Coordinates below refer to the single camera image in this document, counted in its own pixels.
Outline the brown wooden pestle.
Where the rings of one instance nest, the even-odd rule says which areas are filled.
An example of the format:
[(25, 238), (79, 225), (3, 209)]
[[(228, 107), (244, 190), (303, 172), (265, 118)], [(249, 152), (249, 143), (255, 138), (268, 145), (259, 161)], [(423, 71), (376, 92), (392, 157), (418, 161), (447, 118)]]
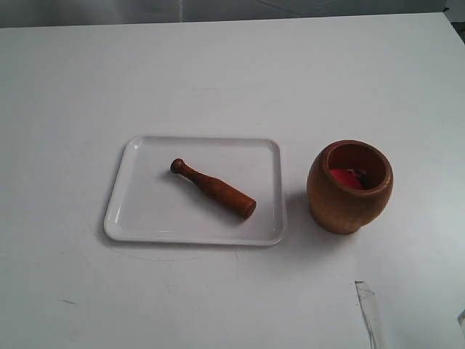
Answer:
[(173, 160), (170, 171), (185, 177), (197, 186), (205, 196), (245, 220), (256, 209), (256, 201), (253, 198), (216, 177), (194, 170), (183, 159)]

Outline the brown wooden mortar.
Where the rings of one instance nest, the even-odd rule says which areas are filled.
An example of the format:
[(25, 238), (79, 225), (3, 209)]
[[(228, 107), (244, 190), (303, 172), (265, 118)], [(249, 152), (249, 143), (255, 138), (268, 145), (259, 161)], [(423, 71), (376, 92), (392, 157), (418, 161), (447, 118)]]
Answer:
[[(363, 190), (342, 185), (332, 169), (364, 171)], [(326, 146), (314, 160), (307, 178), (310, 213), (324, 230), (351, 234), (375, 220), (392, 193), (394, 175), (386, 156), (356, 140), (341, 140)]]

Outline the red item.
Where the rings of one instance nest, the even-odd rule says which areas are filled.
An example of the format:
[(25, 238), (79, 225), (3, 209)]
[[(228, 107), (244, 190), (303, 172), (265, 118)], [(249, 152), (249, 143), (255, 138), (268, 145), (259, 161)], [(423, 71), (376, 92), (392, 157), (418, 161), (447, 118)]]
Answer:
[(348, 188), (355, 190), (363, 190), (365, 188), (363, 184), (364, 171), (355, 169), (332, 169), (331, 174), (342, 185)]

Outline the white rectangular plastic tray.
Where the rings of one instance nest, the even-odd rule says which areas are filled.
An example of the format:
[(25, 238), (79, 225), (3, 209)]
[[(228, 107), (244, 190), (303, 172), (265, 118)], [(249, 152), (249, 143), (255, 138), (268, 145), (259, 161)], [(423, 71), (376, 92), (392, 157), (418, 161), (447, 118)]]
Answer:
[[(244, 220), (169, 167), (183, 159), (256, 201)], [(113, 240), (271, 246), (286, 226), (280, 149), (260, 138), (138, 135), (126, 144), (104, 219)]]

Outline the clear tape strip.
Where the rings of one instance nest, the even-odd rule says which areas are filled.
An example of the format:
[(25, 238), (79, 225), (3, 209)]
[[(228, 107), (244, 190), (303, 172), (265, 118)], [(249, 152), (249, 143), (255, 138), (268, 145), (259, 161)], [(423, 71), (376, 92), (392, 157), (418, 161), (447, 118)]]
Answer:
[(376, 294), (364, 281), (355, 281), (357, 298), (371, 349), (385, 349), (386, 344), (382, 332), (381, 316), (379, 312)]

